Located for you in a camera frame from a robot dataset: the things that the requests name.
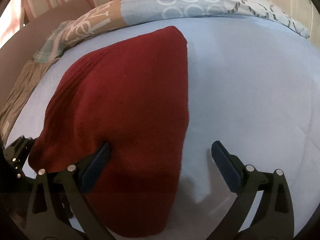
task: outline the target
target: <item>silver screw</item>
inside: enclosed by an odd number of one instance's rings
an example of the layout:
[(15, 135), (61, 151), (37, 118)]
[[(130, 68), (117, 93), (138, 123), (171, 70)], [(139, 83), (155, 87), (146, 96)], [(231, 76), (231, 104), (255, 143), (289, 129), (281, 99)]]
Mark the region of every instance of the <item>silver screw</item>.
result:
[(75, 169), (76, 169), (76, 166), (73, 164), (68, 166), (68, 171), (74, 171)]
[(39, 175), (43, 175), (43, 174), (45, 174), (45, 169), (41, 169), (41, 170), (39, 170), (39, 171), (38, 171), (38, 174), (39, 174)]
[(245, 168), (247, 169), (247, 171), (254, 171), (254, 167), (252, 165), (247, 165)]
[(283, 175), (283, 171), (281, 169), (277, 169), (276, 170), (276, 173), (279, 175), (279, 176), (282, 176)]

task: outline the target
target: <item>mattress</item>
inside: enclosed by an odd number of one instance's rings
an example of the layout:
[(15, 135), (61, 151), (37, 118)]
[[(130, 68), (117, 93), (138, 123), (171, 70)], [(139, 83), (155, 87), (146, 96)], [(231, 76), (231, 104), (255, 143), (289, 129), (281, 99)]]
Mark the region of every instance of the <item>mattress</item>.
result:
[[(144, 239), (206, 239), (220, 223), (236, 194), (229, 191), (210, 156), (216, 140), (245, 165), (264, 172), (284, 171), (296, 235), (320, 202), (320, 52), (276, 22), (239, 15), (161, 20), (85, 41), (45, 74), (7, 145), (20, 135), (39, 136), (60, 79), (80, 57), (171, 25), (188, 41), (190, 121), (166, 229)], [(29, 177), (36, 175), (27, 163), (23, 171)], [(261, 195), (257, 193), (241, 230), (249, 227)], [(76, 220), (72, 223), (80, 229)]]

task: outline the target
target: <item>red knitted fabric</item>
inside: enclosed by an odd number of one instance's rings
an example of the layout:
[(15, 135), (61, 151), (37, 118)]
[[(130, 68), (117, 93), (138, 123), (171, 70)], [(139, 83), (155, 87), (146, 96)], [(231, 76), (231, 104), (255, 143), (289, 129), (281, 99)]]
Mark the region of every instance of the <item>red knitted fabric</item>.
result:
[(66, 169), (102, 142), (111, 160), (89, 205), (126, 237), (160, 233), (172, 207), (188, 127), (187, 42), (167, 27), (93, 51), (64, 74), (29, 164)]

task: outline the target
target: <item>black metal bracket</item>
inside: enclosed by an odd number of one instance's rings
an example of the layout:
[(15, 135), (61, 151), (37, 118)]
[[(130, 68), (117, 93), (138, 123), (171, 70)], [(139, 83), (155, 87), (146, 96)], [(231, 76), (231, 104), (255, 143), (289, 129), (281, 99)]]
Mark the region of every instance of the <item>black metal bracket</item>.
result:
[[(95, 217), (80, 188), (91, 188), (110, 158), (109, 144), (104, 144), (95, 154), (59, 173), (40, 170), (32, 189), (27, 236), (32, 240), (116, 240)], [(85, 234), (71, 227), (61, 201), (67, 196), (70, 207)]]
[[(266, 173), (252, 165), (244, 166), (219, 141), (212, 145), (212, 157), (228, 187), (238, 196), (207, 240), (292, 240), (293, 207), (283, 171)], [(263, 195), (255, 217), (249, 228), (239, 232), (260, 190)]]
[[(9, 163), (6, 169), (10, 170), (10, 174), (16, 172), (15, 167), (19, 164), (22, 169), (33, 143), (34, 140), (21, 137), (5, 150), (4, 156)], [(212, 144), (211, 152), (226, 184), (237, 194), (237, 198), (207, 240), (292, 240), (293, 208), (283, 171), (259, 172), (252, 165), (245, 166), (237, 156), (229, 154), (219, 141)], [(110, 146), (105, 143), (97, 152), (64, 171), (39, 171), (29, 200), (29, 239), (115, 240), (95, 217), (82, 195), (92, 190), (110, 157)], [(24, 178), (15, 177), (15, 180), (22, 182)], [(239, 232), (256, 193), (261, 190), (263, 196), (250, 227)], [(67, 201), (63, 201), (61, 195), (65, 195)], [(85, 233), (72, 228), (66, 203)]]
[(36, 139), (20, 136), (3, 152), (5, 160), (18, 179), (25, 177), (22, 168), (35, 141)]

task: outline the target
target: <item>beige fabric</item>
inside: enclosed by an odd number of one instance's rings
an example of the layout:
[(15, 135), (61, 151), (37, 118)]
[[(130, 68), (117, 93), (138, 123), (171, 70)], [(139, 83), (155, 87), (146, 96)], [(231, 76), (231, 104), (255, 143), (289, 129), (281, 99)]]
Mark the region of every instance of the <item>beige fabric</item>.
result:
[(310, 31), (310, 41), (320, 49), (320, 14), (311, 0), (271, 0)]
[(62, 42), (74, 47), (88, 37), (127, 26), (121, 15), (121, 0), (113, 0), (72, 21), (64, 30)]
[(7, 142), (15, 121), (27, 103), (33, 90), (49, 67), (57, 60), (58, 59), (55, 59), (49, 63), (38, 63), (29, 60), (24, 65), (19, 78), (11, 90), (7, 102), (0, 113), (0, 135), (4, 145)]

